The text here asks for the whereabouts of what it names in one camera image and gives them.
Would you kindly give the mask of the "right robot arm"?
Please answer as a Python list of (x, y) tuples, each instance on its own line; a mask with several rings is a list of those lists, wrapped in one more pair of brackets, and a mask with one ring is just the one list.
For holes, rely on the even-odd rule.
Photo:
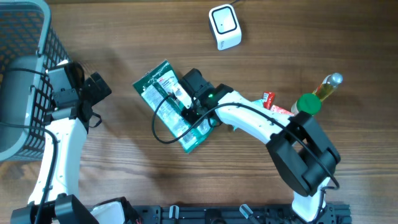
[(186, 116), (190, 123), (198, 126), (204, 119), (215, 119), (263, 142), (282, 180), (294, 192), (293, 212), (304, 222), (319, 221), (326, 209), (326, 191), (340, 187), (333, 174), (341, 157), (312, 115), (267, 110), (230, 86), (213, 86), (195, 68), (178, 83), (193, 110)]

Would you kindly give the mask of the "orange small carton box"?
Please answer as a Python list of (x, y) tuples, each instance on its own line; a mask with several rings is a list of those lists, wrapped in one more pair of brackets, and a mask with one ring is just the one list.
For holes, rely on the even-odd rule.
[(279, 113), (279, 114), (285, 114), (285, 115), (289, 115), (289, 116), (293, 116), (294, 114), (291, 113), (290, 111), (287, 111), (277, 105), (272, 105), (270, 108), (271, 111), (275, 112), (275, 113)]

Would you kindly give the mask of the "green 3M product package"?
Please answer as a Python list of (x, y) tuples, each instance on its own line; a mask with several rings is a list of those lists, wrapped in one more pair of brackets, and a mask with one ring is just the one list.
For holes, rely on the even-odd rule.
[(174, 137), (172, 141), (179, 142), (186, 153), (192, 152), (214, 130), (205, 121), (194, 128), (180, 115), (184, 105), (175, 96), (174, 88), (182, 86), (169, 61), (161, 62), (132, 86), (154, 111), (152, 118), (165, 124)]

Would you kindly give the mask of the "teal packet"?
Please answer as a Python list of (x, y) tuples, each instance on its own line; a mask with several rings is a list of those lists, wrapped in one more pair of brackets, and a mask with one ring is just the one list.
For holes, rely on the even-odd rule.
[(263, 99), (254, 100), (252, 103), (254, 103), (256, 106), (259, 106), (261, 108), (264, 107), (264, 100)]

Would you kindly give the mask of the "small yellow oil bottle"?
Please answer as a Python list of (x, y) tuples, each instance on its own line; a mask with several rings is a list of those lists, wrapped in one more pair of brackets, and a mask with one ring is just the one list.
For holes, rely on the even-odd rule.
[(340, 73), (333, 73), (328, 75), (323, 82), (313, 91), (320, 101), (328, 98), (340, 84), (343, 82), (343, 76)]

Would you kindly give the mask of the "red stick sachet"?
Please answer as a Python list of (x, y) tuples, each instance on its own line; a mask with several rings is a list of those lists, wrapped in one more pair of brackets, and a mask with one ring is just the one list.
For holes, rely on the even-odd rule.
[(274, 92), (265, 91), (263, 93), (263, 107), (269, 110), (273, 104), (274, 98), (275, 98)]

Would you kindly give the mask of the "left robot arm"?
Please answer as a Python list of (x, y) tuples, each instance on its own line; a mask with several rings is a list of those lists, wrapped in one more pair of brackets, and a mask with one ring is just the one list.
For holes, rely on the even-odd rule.
[(58, 64), (46, 76), (53, 91), (41, 128), (44, 156), (28, 204), (12, 212), (11, 223), (97, 223), (78, 199), (80, 159), (92, 107), (112, 90), (97, 72), (86, 78), (77, 62)]

